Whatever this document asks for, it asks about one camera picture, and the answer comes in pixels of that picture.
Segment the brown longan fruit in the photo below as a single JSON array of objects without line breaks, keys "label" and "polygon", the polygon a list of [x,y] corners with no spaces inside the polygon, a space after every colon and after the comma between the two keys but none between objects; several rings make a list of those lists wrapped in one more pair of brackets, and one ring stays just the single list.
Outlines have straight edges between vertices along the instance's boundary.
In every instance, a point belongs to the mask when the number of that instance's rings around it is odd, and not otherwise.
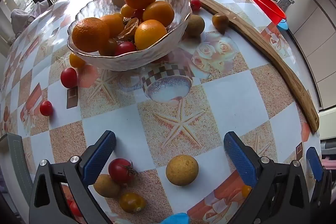
[{"label": "brown longan fruit", "polygon": [[117,198],[120,193],[119,184],[116,184],[108,174],[100,174],[93,187],[99,195],[106,198]]}]

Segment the yellow cherry tomato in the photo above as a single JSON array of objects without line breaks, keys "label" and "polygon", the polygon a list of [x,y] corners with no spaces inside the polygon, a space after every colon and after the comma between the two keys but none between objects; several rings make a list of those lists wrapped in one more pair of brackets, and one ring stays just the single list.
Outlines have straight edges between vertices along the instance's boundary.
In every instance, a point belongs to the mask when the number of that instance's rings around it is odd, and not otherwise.
[{"label": "yellow cherry tomato", "polygon": [[146,200],[137,193],[126,192],[119,198],[121,209],[127,213],[135,214],[143,211],[146,207]]}]

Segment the small red cherry tomato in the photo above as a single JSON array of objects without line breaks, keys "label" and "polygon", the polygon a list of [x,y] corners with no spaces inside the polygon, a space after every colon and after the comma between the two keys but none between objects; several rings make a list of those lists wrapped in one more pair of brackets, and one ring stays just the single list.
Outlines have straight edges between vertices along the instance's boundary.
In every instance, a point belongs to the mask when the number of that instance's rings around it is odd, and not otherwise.
[{"label": "small red cherry tomato", "polygon": [[51,116],[54,111],[52,103],[48,100],[45,100],[41,103],[39,110],[40,113],[45,117]]}]

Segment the yellow-brown round fruit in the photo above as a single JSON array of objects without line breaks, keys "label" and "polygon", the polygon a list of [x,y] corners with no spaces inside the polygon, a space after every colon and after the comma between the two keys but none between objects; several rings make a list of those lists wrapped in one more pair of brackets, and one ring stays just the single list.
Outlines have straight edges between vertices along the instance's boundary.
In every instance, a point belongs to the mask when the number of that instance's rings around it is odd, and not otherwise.
[{"label": "yellow-brown round fruit", "polygon": [[187,186],[198,176],[198,162],[189,155],[173,157],[166,167],[166,177],[174,185]]}]

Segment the green-rimmed white tray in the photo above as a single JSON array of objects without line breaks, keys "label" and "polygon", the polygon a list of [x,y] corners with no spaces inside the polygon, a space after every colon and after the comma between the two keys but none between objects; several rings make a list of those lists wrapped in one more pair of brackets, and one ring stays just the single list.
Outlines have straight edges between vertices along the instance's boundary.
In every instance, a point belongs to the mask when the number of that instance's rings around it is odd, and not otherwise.
[{"label": "green-rimmed white tray", "polygon": [[10,159],[14,167],[18,185],[23,193],[23,197],[29,205],[33,183],[27,168],[22,137],[12,133],[6,133],[1,137],[1,142],[4,142],[9,148]]}]

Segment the yellow tomato beside bowl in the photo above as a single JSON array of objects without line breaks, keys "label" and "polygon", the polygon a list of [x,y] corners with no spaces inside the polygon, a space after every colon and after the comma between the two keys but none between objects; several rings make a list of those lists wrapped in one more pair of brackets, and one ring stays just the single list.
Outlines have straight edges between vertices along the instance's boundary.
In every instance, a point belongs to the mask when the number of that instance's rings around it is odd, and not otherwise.
[{"label": "yellow tomato beside bowl", "polygon": [[80,69],[85,66],[85,61],[80,57],[76,56],[74,53],[71,53],[69,56],[69,62],[71,67]]}]

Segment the red plastic basin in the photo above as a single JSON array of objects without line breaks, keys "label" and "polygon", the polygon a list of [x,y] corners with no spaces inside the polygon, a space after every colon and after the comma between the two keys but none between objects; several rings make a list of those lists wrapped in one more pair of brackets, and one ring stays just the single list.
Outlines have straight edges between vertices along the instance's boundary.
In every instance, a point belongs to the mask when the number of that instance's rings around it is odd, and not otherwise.
[{"label": "red plastic basin", "polygon": [[275,25],[278,25],[282,20],[286,19],[285,12],[274,1],[254,0],[254,2],[265,12]]}]

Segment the small orange fruit by board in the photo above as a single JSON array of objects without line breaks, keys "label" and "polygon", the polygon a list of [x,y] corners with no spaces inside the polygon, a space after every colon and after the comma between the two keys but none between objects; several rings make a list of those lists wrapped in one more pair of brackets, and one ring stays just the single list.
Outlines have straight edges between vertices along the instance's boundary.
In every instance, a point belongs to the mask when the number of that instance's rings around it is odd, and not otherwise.
[{"label": "small orange fruit by board", "polygon": [[217,13],[213,15],[212,23],[218,32],[224,34],[229,26],[230,20],[228,19],[228,16],[226,16],[225,14]]}]

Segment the brown kiwi behind bowl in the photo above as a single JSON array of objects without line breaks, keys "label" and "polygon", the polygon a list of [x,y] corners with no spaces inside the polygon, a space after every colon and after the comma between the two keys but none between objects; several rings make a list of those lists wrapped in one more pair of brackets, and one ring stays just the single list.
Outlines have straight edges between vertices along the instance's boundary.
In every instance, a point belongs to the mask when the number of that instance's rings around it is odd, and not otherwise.
[{"label": "brown kiwi behind bowl", "polygon": [[185,36],[188,38],[196,38],[201,35],[205,29],[205,21],[199,15],[192,14],[185,29]]}]

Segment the long wooden board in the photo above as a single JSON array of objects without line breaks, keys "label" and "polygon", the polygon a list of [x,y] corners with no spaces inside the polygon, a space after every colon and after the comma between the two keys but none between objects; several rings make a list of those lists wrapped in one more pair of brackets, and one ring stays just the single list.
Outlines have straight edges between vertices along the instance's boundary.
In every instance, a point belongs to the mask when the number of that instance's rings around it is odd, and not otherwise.
[{"label": "long wooden board", "polygon": [[234,29],[237,33],[247,39],[252,46],[259,50],[272,63],[284,79],[293,97],[299,103],[302,113],[310,126],[311,132],[316,133],[319,129],[319,116],[310,94],[304,88],[302,82],[296,74],[290,69],[274,48],[265,41],[263,36],[256,29],[231,10],[213,0],[200,1],[202,8],[210,14],[215,15],[217,13],[221,13],[226,15],[230,21],[230,28]]}]

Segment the front right orange in bowl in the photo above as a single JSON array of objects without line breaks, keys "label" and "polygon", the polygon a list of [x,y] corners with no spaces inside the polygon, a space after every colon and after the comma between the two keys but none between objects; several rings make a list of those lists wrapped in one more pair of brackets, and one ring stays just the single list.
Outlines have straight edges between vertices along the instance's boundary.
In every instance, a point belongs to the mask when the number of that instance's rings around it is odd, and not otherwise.
[{"label": "front right orange in bowl", "polygon": [[145,50],[167,34],[165,26],[154,19],[142,22],[136,29],[134,44],[138,50]]}]

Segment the red tomato behind bowl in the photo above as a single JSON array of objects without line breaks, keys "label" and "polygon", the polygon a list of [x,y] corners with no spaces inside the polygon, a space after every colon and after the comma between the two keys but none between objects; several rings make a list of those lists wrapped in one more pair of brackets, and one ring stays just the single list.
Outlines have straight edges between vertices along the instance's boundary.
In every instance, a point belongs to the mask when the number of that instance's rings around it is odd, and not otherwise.
[{"label": "red tomato behind bowl", "polygon": [[190,5],[193,12],[199,11],[202,7],[202,3],[200,0],[190,0]]}]

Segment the glass fruit bowl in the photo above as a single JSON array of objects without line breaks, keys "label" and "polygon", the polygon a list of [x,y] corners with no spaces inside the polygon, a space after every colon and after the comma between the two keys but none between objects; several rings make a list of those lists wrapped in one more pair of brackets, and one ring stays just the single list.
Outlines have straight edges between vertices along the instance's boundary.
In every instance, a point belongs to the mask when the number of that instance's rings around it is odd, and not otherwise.
[{"label": "glass fruit bowl", "polygon": [[72,41],[72,31],[79,21],[89,17],[98,18],[106,14],[112,14],[120,11],[120,8],[117,7],[112,0],[92,0],[80,9],[75,16],[75,20],[70,24],[67,30],[68,48],[78,57],[82,58],[91,65],[101,69],[119,72],[136,69],[164,57],[177,48],[183,34],[185,33],[192,10],[190,0],[158,1],[166,1],[171,4],[175,16],[173,22],[167,28],[167,34],[148,49],[124,53],[119,56],[105,57],[99,55],[98,52],[86,53],[74,45],[74,42]]}]

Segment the back right orange in bowl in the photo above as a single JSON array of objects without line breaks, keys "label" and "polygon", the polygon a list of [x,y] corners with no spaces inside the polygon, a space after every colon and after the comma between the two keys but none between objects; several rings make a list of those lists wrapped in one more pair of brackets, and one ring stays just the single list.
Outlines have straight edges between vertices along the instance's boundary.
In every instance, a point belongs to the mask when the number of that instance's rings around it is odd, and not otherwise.
[{"label": "back right orange in bowl", "polygon": [[142,19],[143,21],[154,19],[167,27],[173,22],[174,16],[174,10],[169,3],[165,1],[155,1],[144,10]]}]

